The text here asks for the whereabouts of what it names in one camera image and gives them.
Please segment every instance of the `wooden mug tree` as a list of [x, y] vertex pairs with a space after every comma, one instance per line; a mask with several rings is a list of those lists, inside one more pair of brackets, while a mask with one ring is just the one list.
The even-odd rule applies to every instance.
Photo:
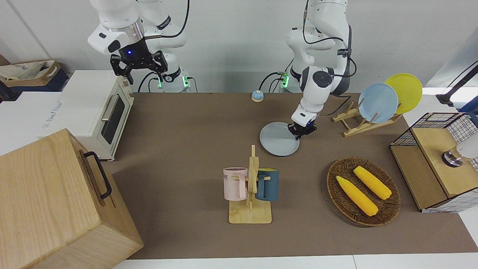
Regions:
[[256, 146], [252, 145], [249, 157], [249, 170], [246, 182], [248, 183], [248, 197], [242, 201], [229, 201], [229, 222], [232, 224], [269, 224], [272, 222], [271, 202], [257, 200], [257, 173], [259, 171], [259, 157], [256, 157]]

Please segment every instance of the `oven door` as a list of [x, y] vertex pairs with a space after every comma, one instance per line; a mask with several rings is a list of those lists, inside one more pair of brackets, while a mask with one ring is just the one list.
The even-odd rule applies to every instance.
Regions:
[[102, 156], [102, 158], [113, 158], [129, 111], [130, 103], [119, 85], [117, 85], [117, 91], [110, 96], [101, 117], [103, 124], [98, 134], [98, 140], [104, 148], [109, 149], [110, 154], [110, 156]]

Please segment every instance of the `white wall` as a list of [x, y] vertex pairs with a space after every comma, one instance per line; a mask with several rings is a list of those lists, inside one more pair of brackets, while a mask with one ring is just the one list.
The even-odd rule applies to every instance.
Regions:
[[[0, 16], [0, 53], [9, 52], [8, 60], [34, 60], [46, 54], [70, 71], [110, 69], [109, 57], [87, 43], [98, 24], [88, 0], [3, 0], [0, 10], [5, 1], [19, 14], [2, 11]], [[186, 0], [164, 0], [176, 24], [183, 22], [185, 4]], [[283, 70], [292, 59], [285, 37], [291, 27], [301, 25], [304, 4], [304, 0], [193, 0], [187, 43], [177, 49], [178, 58], [196, 77], [200, 91], [251, 92], [266, 74]], [[477, 28], [476, 10], [475, 0], [351, 0], [347, 14], [359, 69], [350, 91], [401, 72], [426, 84]], [[331, 51], [314, 55], [321, 65], [335, 66]], [[136, 85], [146, 72], [135, 71]]]
[[[433, 78], [426, 84], [427, 87], [447, 87], [450, 83], [466, 68], [478, 60], [478, 28], [473, 34], [461, 45], [461, 47], [453, 54], [452, 58], [438, 70]], [[455, 82], [451, 84], [454, 86], [461, 78], [467, 75], [472, 69], [468, 69]], [[470, 79], [466, 87], [478, 87], [478, 76]]]

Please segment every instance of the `gray plate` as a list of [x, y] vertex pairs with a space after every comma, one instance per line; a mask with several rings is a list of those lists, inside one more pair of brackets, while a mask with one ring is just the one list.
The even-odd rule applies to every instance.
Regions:
[[300, 141], [289, 132], [287, 123], [270, 123], [261, 130], [261, 144], [270, 153], [288, 156], [298, 148]]

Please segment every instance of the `oven handle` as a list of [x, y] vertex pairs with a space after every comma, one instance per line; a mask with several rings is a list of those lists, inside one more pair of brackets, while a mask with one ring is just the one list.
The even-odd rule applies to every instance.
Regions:
[[110, 96], [108, 101], [108, 106], [106, 106], [105, 112], [103, 113], [103, 116], [101, 116], [102, 122], [109, 122], [111, 120], [111, 116], [113, 115], [116, 104], [118, 103], [119, 100], [120, 100], [120, 96], [118, 94]]
[[88, 158], [90, 156], [95, 157], [95, 161], [98, 164], [99, 171], [101, 172], [101, 176], [103, 176], [103, 180], [105, 181], [105, 185], [106, 185], [106, 192], [101, 194], [99, 197], [103, 200], [106, 199], [108, 196], [111, 195], [111, 185], [109, 184], [108, 177], [106, 176], [106, 173], [105, 173], [105, 170], [103, 169], [103, 166], [99, 162], [98, 155], [96, 155], [96, 153], [94, 153], [93, 151], [89, 151], [89, 152], [86, 152], [85, 154], [83, 154], [83, 156], [85, 158]]

